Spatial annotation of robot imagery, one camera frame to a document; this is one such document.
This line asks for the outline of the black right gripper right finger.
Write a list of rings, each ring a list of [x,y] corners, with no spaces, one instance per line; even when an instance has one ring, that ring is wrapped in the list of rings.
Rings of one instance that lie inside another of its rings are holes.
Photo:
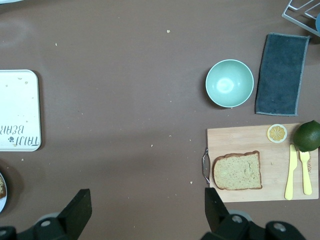
[[[204,208],[210,230],[215,232],[229,215],[229,211],[213,187],[207,187],[204,191]]]

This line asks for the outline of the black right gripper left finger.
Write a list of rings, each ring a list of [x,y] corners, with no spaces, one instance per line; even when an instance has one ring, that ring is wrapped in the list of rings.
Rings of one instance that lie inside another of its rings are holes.
[[[92,216],[91,192],[81,189],[57,216],[68,240],[78,240]]]

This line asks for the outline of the plain brown bread slice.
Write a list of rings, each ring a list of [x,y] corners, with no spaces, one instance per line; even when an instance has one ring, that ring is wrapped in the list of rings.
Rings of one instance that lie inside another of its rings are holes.
[[[228,153],[214,160],[212,176],[220,190],[260,190],[262,186],[260,152]]]

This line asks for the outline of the white round plate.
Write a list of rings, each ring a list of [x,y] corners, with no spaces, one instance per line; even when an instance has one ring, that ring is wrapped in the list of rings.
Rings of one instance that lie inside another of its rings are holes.
[[[8,197],[8,188],[7,188],[7,184],[5,181],[5,178],[3,177],[4,182],[5,182],[5,186],[6,186],[6,196],[2,199],[0,199],[0,213],[4,210],[6,203],[7,203],[7,197]]]

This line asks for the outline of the wooden cutting board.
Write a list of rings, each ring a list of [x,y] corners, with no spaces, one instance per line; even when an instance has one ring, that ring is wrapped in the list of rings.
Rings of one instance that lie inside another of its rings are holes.
[[[287,138],[273,143],[267,138],[268,125],[211,128],[207,130],[208,158],[212,165],[216,158],[226,154],[258,151],[262,189],[217,189],[225,203],[280,201],[285,198],[289,170],[290,145],[295,130],[301,123],[285,124]]]

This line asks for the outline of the yellow plastic knife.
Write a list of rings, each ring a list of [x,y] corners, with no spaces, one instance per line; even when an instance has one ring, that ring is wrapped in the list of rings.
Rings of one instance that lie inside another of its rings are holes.
[[[298,157],[297,151],[293,144],[289,146],[289,166],[288,166],[288,175],[287,182],[285,187],[284,198],[286,200],[293,199],[294,192],[294,171],[298,166]]]

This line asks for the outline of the yellow plastic fork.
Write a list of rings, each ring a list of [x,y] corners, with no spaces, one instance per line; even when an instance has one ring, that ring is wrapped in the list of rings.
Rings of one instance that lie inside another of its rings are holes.
[[[308,170],[308,161],[310,160],[310,154],[309,152],[299,151],[299,157],[300,157],[301,166],[302,166],[303,193],[309,196],[313,192],[309,170]]]

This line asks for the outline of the lemon slice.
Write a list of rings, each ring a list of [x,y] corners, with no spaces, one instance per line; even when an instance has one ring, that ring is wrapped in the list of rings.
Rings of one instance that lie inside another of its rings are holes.
[[[286,140],[288,132],[284,125],[273,124],[267,129],[266,136],[272,143],[279,144]]]

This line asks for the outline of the green avocado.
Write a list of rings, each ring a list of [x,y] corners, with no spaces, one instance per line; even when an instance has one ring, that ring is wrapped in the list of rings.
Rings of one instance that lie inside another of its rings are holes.
[[[320,123],[312,120],[299,126],[293,134],[293,143],[301,152],[320,147]]]

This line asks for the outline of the cream bear print tray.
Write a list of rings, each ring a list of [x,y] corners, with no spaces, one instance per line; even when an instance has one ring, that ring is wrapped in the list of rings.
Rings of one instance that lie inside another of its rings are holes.
[[[0,152],[33,152],[41,143],[37,75],[27,69],[0,70]]]

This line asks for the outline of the mint green bowl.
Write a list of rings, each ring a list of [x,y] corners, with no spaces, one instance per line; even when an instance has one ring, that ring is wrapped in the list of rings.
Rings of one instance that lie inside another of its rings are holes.
[[[205,89],[213,103],[223,108],[234,108],[245,103],[254,89],[251,69],[236,59],[216,63],[205,79]]]

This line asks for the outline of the brown table cover mat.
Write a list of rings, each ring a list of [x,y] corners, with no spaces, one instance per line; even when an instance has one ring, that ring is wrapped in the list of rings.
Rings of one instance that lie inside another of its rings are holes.
[[[18,232],[90,189],[79,240],[199,240],[209,231],[206,130],[320,121],[320,38],[308,46],[296,117],[255,114],[255,95],[221,108],[210,68],[259,74],[269,33],[306,35],[288,0],[24,0],[0,5],[0,69],[39,79],[42,144],[0,152]]]

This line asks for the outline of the dark grey cloth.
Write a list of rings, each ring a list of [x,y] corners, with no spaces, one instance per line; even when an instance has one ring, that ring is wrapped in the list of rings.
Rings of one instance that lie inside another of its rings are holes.
[[[298,103],[310,36],[269,33],[257,84],[255,113],[298,115]]]

